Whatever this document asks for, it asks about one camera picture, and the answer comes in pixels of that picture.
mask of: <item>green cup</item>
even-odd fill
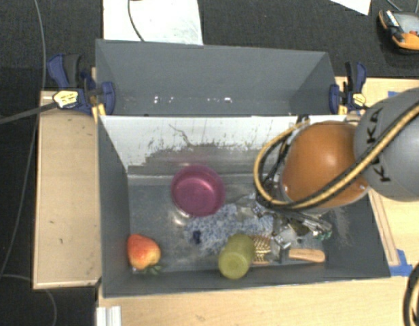
[[[218,257],[218,268],[229,279],[242,278],[248,271],[255,256],[253,239],[246,234],[229,237]]]

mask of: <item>wooden handle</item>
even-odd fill
[[[316,249],[291,249],[289,250],[289,258],[302,259],[320,264],[325,261],[325,254],[323,251]]]

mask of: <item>blue tape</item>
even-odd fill
[[[397,249],[399,261],[401,264],[399,266],[389,266],[391,276],[410,276],[410,273],[413,270],[413,265],[408,264],[405,258],[405,253],[402,250]]]

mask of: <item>gray bin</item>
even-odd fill
[[[198,62],[205,61],[206,57],[200,53],[206,52],[206,46],[188,48],[109,41],[99,42],[97,46],[98,81],[113,81],[117,90],[115,115],[100,117],[98,125],[102,282],[105,297],[244,289],[390,275],[374,213],[367,198],[333,209],[325,215],[325,219],[333,224],[333,236],[322,243],[321,249],[327,256],[324,264],[283,259],[281,263],[271,266],[252,267],[240,280],[222,277],[216,267],[216,257],[199,258],[193,244],[184,239],[183,228],[175,222],[177,209],[170,199],[170,182],[173,175],[186,164],[200,163],[215,169],[225,183],[226,202],[235,203],[241,196],[253,192],[251,171],[257,152],[265,142],[295,121],[295,117],[289,117],[290,113],[313,113],[316,115],[314,120],[334,118],[317,116],[328,113],[328,88],[334,81],[326,54],[211,47],[209,49],[217,53],[211,61],[215,62],[218,57],[220,66],[206,69],[203,81],[207,86],[199,87],[204,92],[197,94],[201,95],[200,98],[206,98],[208,105],[204,103],[205,100],[195,100],[188,107],[181,106],[181,100],[192,95],[190,83],[176,83],[173,77],[169,77],[174,85],[166,85],[165,90],[176,88],[172,94],[175,98],[171,103],[167,101],[162,104],[162,99],[161,103],[155,103],[151,88],[158,86],[158,96],[168,97],[166,92],[161,91],[164,87],[158,82],[167,78],[163,74],[170,72],[159,65],[165,65],[161,62],[158,68],[162,71],[157,72],[160,77],[155,79],[149,74],[154,74],[155,65],[160,60],[157,57],[168,58],[171,52],[180,54],[180,50],[184,50],[187,61],[180,63],[181,70],[177,71],[184,76],[190,75],[193,78],[191,83],[198,85],[195,76],[200,71],[196,71],[194,61],[196,58]],[[244,63],[234,62],[232,59],[236,56],[242,57]],[[255,62],[253,68],[271,69],[271,76],[279,75],[283,80],[278,78],[272,81],[267,77],[265,82],[259,83],[259,88],[249,88],[253,82],[249,79],[252,67],[247,62],[251,60]],[[302,80],[298,75],[296,88],[288,77],[281,75],[281,70],[288,62],[299,67],[300,63],[309,66]],[[177,68],[177,64],[172,62],[169,66]],[[215,92],[211,92],[208,86],[211,85],[211,78],[219,79],[221,75],[228,78],[229,66],[233,64],[242,67],[243,71],[231,71],[233,77],[229,87],[235,88],[237,85],[244,92],[232,90],[229,93],[230,103],[207,101],[207,98],[223,98],[224,86],[219,82],[213,83],[213,87],[218,88],[219,96],[209,96],[209,93]],[[247,86],[240,80],[245,73]],[[300,90],[311,86],[310,79],[316,81],[314,95],[311,87],[309,92]],[[133,87],[145,80],[151,85]],[[257,92],[260,93],[258,101],[253,99]],[[275,95],[276,92],[279,93],[280,102],[284,103],[279,103],[277,107],[275,103],[278,101],[271,98],[266,101],[267,95]],[[180,98],[180,93],[183,95],[181,100],[175,101]],[[302,93],[307,95],[299,101],[297,96],[301,97]],[[253,99],[259,104],[248,107],[241,103],[241,98],[245,101]],[[259,116],[251,115],[254,110]],[[132,271],[126,257],[126,239],[133,232],[140,232],[159,242],[163,250],[160,263],[164,266],[159,276],[135,274]]]

